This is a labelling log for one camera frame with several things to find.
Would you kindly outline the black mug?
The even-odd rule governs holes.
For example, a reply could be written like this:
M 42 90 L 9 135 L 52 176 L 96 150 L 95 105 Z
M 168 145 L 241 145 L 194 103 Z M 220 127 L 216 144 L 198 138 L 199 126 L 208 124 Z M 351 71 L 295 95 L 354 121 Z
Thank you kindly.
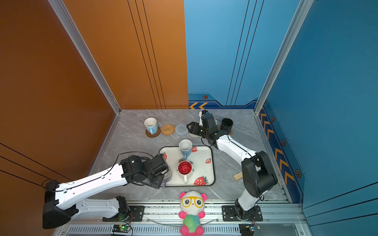
M 230 134 L 233 127 L 233 120 L 229 118 L 224 118 L 221 121 L 221 130 L 225 131 L 227 134 Z

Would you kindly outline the grey blue rope coaster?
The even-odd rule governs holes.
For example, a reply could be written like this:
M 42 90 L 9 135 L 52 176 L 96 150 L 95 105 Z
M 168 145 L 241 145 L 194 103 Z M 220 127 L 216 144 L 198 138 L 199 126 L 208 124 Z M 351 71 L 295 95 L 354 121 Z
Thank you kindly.
M 189 133 L 185 124 L 179 124 L 175 127 L 175 133 L 179 136 L 185 136 Z

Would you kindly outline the white mug purple handle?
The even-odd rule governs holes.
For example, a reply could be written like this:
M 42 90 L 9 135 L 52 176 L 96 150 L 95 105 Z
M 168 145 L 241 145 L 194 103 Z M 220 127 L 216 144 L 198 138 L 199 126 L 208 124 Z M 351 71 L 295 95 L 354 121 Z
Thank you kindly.
M 166 187 L 166 184 L 171 180 L 172 168 L 168 166 L 167 170 L 164 172 L 163 181 L 161 187 Z

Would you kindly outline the light brown wooden coaster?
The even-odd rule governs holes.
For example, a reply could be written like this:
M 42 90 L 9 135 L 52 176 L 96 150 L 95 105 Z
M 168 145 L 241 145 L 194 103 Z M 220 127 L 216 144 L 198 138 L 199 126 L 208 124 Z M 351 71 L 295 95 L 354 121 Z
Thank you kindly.
M 155 138 L 155 137 L 159 136 L 160 133 L 161 133 L 160 127 L 157 127 L 157 132 L 155 134 L 151 134 L 148 130 L 145 130 L 145 134 L 149 138 Z

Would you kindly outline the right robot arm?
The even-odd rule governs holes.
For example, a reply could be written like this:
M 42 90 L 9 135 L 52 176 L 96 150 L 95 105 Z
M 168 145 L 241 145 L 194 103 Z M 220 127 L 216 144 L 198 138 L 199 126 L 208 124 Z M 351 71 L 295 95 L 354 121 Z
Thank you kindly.
M 215 124 L 215 118 L 207 110 L 199 113 L 201 122 L 191 122 L 186 125 L 190 134 L 206 139 L 208 144 L 225 152 L 241 165 L 245 190 L 235 201 L 236 217 L 240 221 L 256 220 L 256 214 L 261 210 L 258 202 L 263 195 L 277 183 L 278 177 L 264 151 L 251 150 L 230 137 L 229 127 L 223 129 Z

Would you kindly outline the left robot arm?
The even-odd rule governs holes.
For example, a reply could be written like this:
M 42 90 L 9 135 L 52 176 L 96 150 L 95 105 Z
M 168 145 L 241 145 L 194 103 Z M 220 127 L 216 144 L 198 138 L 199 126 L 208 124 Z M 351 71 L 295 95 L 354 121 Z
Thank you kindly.
M 101 217 L 123 221 L 131 215 L 125 197 L 92 199 L 93 195 L 118 186 L 138 184 L 159 189 L 169 171 L 162 154 L 149 158 L 138 155 L 116 162 L 112 167 L 69 183 L 49 181 L 45 186 L 43 229 L 63 226 L 72 219 Z

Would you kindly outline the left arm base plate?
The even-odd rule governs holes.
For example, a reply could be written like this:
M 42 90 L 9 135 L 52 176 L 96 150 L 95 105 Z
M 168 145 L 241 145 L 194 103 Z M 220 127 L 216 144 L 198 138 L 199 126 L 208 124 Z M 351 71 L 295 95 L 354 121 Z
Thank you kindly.
M 119 208 L 119 212 L 111 218 L 103 218 L 103 222 L 141 222 L 145 207 L 142 205 Z

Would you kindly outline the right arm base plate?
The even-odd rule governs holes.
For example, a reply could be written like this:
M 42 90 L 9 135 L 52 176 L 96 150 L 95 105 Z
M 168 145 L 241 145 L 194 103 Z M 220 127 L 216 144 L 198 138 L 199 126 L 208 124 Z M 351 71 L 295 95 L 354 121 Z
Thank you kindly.
M 245 211 L 240 206 L 222 206 L 222 218 L 225 222 L 231 221 L 253 221 L 262 222 L 263 216 L 261 209 L 255 205 L 251 209 Z

